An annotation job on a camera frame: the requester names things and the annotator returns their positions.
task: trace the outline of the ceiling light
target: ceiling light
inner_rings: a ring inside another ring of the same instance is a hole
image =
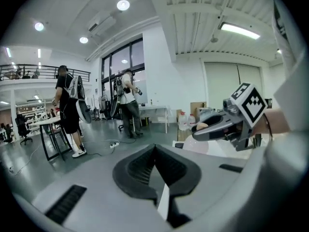
[[[37,30],[37,31],[42,31],[44,29],[44,25],[43,23],[41,22],[37,22],[35,25],[34,25],[34,28]]]
[[[121,0],[117,2],[117,8],[118,10],[127,10],[130,7],[130,3],[127,0]]]
[[[11,58],[12,57],[11,51],[10,51],[10,49],[8,47],[6,48],[6,52],[8,53],[9,58]]]
[[[79,39],[80,43],[86,44],[88,42],[88,39],[86,37],[82,37]]]
[[[258,35],[256,33],[253,33],[253,32],[251,32],[249,30],[242,29],[240,27],[237,27],[237,26],[234,26],[234,25],[231,25],[231,24],[227,24],[227,23],[223,23],[222,24],[221,30],[230,31],[230,32],[234,32],[234,33],[239,33],[239,34],[248,36],[248,37],[250,37],[252,39],[255,39],[255,40],[260,38],[260,35]]]

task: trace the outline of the office chair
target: office chair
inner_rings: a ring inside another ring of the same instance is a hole
[[[16,122],[17,127],[18,127],[18,134],[21,137],[25,138],[23,141],[20,142],[20,144],[22,142],[25,142],[25,145],[26,145],[26,141],[29,141],[29,140],[31,140],[31,142],[32,142],[33,139],[27,137],[27,134],[29,134],[31,132],[31,130],[26,129],[25,118],[21,114],[18,114],[16,119],[15,119],[15,122]]]

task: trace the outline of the floor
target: floor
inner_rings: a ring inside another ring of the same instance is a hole
[[[80,124],[84,134],[83,140],[87,152],[89,154],[110,154],[109,142],[104,141],[106,139],[116,139],[125,142],[132,141],[125,137],[123,131],[119,132],[118,125],[120,125],[119,120],[92,121],[91,124]],[[130,150],[135,146],[152,143],[172,145],[172,142],[177,140],[177,124],[171,123],[167,134],[165,134],[165,124],[161,123],[154,123],[143,127],[142,132],[144,133],[142,138],[137,139],[132,144],[121,143],[115,148],[115,153],[121,150]],[[51,146],[51,142],[48,136],[45,134],[44,136],[47,150],[53,154],[54,149]],[[33,142],[27,141],[27,145],[20,145],[19,142],[15,142],[0,147],[1,164],[12,192],[20,194],[29,202],[42,189],[64,174],[92,158],[100,157],[98,155],[85,155],[73,159],[71,157],[72,153],[68,152],[64,155],[65,161],[60,157],[47,161],[40,135],[31,138]],[[58,137],[60,148],[65,149],[65,145],[60,140],[60,137]],[[152,172],[149,185],[159,192],[158,196],[160,197],[164,182],[156,169]]]

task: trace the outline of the balcony railing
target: balcony railing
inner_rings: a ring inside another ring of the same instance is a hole
[[[56,66],[34,65],[34,64],[15,64],[0,65],[0,81],[13,79],[56,79],[58,73]],[[90,72],[69,69],[72,75],[81,76],[84,82],[89,82]]]

